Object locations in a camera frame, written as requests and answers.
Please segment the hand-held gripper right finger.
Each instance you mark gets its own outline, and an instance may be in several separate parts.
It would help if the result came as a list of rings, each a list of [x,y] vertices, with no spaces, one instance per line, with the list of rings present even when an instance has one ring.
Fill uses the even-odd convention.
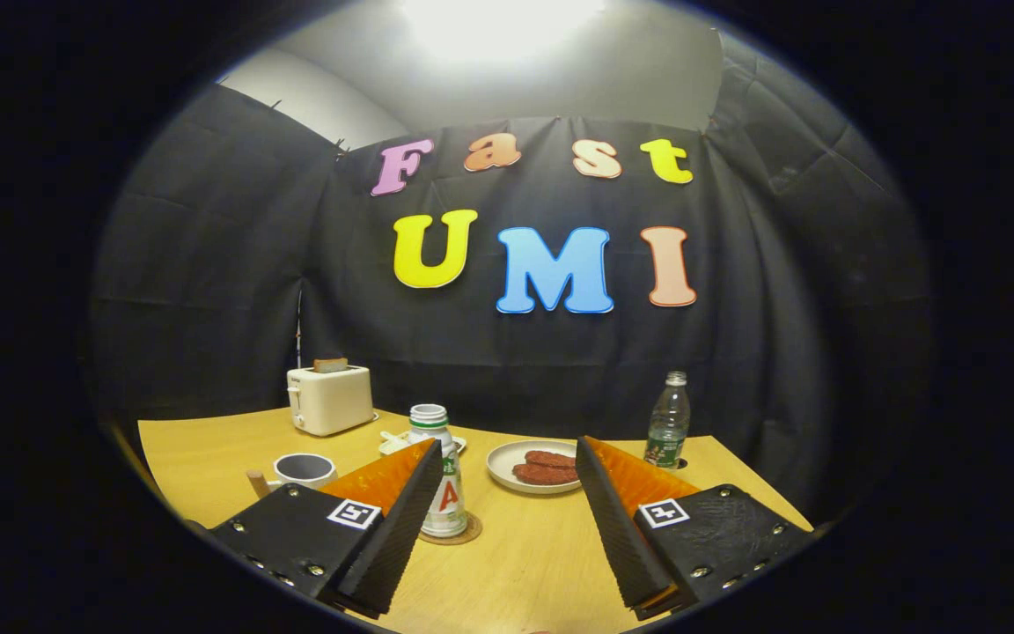
[[[735,484],[693,486],[588,436],[576,470],[617,589],[640,621],[736,593],[812,544]]]

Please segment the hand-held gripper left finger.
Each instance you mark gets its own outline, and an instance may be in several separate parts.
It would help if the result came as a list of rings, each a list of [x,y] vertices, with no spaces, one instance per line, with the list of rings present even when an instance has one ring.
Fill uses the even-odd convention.
[[[444,474],[426,439],[315,490],[283,484],[206,536],[287,590],[377,618],[399,582]]]

